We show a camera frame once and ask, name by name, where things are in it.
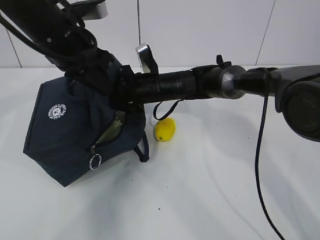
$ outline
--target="metal ring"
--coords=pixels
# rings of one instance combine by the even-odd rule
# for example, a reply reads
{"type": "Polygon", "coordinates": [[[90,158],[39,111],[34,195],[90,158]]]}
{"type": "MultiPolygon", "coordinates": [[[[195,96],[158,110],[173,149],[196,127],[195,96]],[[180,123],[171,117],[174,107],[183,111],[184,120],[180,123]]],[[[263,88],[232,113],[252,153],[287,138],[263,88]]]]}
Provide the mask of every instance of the metal ring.
{"type": "Polygon", "coordinates": [[[89,167],[90,167],[90,169],[93,170],[93,171],[94,171],[94,170],[97,170],[97,169],[100,167],[101,162],[102,162],[102,157],[101,157],[101,155],[100,155],[100,154],[94,155],[94,156],[91,158],[90,162],[89,162],[89,167]],[[98,164],[98,166],[97,166],[96,168],[93,168],[93,167],[92,167],[92,161],[93,161],[96,157],[99,157],[99,164],[98,164]]]}

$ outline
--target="zipper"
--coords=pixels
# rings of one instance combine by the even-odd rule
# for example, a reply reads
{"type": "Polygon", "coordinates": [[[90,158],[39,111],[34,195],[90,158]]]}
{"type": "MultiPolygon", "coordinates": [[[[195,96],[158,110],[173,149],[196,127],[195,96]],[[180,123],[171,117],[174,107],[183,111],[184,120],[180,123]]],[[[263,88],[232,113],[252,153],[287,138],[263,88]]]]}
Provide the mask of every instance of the zipper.
{"type": "Polygon", "coordinates": [[[90,152],[91,152],[92,158],[91,158],[91,160],[90,160],[89,167],[90,167],[91,170],[96,170],[96,169],[98,169],[98,168],[100,167],[100,165],[101,165],[101,162],[102,162],[102,157],[101,157],[101,155],[100,155],[100,154],[97,154],[95,149],[96,149],[96,148],[99,148],[99,147],[101,147],[101,146],[104,146],[104,145],[106,145],[106,144],[109,144],[109,143],[111,143],[111,142],[113,142],[113,141],[115,141],[115,140],[118,139],[118,137],[122,134],[122,132],[123,132],[123,130],[124,130],[124,125],[125,125],[126,117],[127,117],[127,116],[126,116],[126,113],[125,113],[125,112],[116,111],[115,114],[114,114],[114,116],[113,116],[113,120],[112,120],[111,124],[108,126],[108,128],[106,129],[106,131],[109,130],[109,128],[115,123],[115,121],[118,121],[118,122],[121,124],[121,128],[120,128],[119,133],[118,133],[114,138],[112,138],[112,139],[110,139],[110,140],[107,140],[107,141],[103,141],[103,142],[98,143],[98,141],[99,141],[99,140],[102,138],[102,136],[105,134],[105,132],[106,132],[106,131],[105,131],[105,132],[95,141],[95,144],[90,147],[90,152]],[[92,161],[93,161],[96,157],[98,157],[98,159],[99,159],[98,167],[92,168],[92,161]]]}

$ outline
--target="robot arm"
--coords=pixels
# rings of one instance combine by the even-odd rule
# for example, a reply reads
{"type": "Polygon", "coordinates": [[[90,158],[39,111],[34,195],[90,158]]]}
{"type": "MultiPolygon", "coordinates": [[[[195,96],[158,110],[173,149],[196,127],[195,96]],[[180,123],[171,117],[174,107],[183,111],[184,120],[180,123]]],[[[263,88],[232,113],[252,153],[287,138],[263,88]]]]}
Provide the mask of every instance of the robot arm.
{"type": "Polygon", "coordinates": [[[145,73],[134,74],[108,51],[98,48],[84,19],[107,14],[104,0],[73,4],[66,0],[0,1],[0,10],[31,40],[0,16],[0,23],[44,54],[67,77],[96,88],[114,102],[146,104],[169,100],[238,99],[244,94],[264,96],[266,80],[275,109],[300,136],[320,142],[320,65],[251,69],[224,62],[188,71],[159,74],[148,45],[137,48],[145,73]]]}

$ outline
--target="zipper pull ring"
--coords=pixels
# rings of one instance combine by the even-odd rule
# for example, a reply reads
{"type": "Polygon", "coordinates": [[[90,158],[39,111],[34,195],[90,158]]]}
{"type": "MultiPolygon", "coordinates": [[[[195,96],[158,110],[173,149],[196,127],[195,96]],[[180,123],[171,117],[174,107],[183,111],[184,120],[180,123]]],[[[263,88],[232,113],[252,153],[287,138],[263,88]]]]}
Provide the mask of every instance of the zipper pull ring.
{"type": "Polygon", "coordinates": [[[89,168],[90,168],[91,170],[93,170],[93,171],[94,171],[94,170],[97,170],[97,169],[100,167],[101,163],[102,163],[102,157],[101,157],[100,154],[96,154],[95,148],[96,148],[96,145],[93,145],[93,146],[90,147],[90,151],[91,151],[91,154],[92,154],[92,158],[90,159],[90,162],[89,162],[89,168]],[[92,166],[92,162],[93,162],[93,160],[95,160],[95,159],[98,160],[98,166],[93,167],[93,166],[92,166]]]}

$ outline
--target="white wall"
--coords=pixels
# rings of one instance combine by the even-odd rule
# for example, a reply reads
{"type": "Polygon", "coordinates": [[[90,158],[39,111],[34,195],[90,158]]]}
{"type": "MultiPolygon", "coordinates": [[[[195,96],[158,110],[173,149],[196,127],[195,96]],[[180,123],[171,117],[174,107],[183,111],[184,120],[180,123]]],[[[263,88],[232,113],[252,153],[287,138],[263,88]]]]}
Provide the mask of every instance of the white wall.
{"type": "Polygon", "coordinates": [[[319,0],[276,0],[258,64],[320,64],[319,9],[319,0]]]}
{"type": "MultiPolygon", "coordinates": [[[[100,48],[138,67],[137,1],[106,3],[108,17],[87,21],[87,28],[100,48]]],[[[141,40],[151,46],[160,67],[214,64],[217,54],[238,65],[320,62],[318,0],[139,0],[139,5],[141,40]]],[[[14,36],[11,39],[22,67],[54,67],[14,36]]],[[[0,40],[0,50],[6,51],[1,51],[0,68],[19,67],[3,28],[0,40]]]]}

